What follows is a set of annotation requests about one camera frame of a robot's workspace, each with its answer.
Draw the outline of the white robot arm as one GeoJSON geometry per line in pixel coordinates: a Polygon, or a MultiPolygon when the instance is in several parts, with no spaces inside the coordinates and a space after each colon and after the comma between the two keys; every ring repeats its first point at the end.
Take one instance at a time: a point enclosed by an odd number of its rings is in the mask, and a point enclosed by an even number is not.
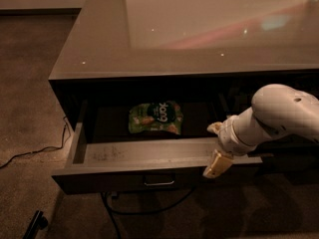
{"type": "Polygon", "coordinates": [[[319,100],[285,85],[267,85],[253,95],[250,108],[210,124],[207,130],[218,140],[203,176],[216,178],[230,168],[236,156],[246,155],[264,142],[296,134],[317,143],[319,100]]]}

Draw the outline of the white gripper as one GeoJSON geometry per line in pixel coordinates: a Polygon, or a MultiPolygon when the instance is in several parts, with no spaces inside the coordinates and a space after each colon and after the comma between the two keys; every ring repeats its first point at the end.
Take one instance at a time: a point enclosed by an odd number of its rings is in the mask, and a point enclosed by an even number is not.
{"type": "Polygon", "coordinates": [[[233,164],[233,155],[243,156],[255,150],[255,146],[244,143],[236,134],[234,123],[238,116],[231,116],[224,122],[214,122],[207,127],[207,131],[217,133],[223,151],[215,149],[203,176],[214,179],[224,173],[233,164]]]}

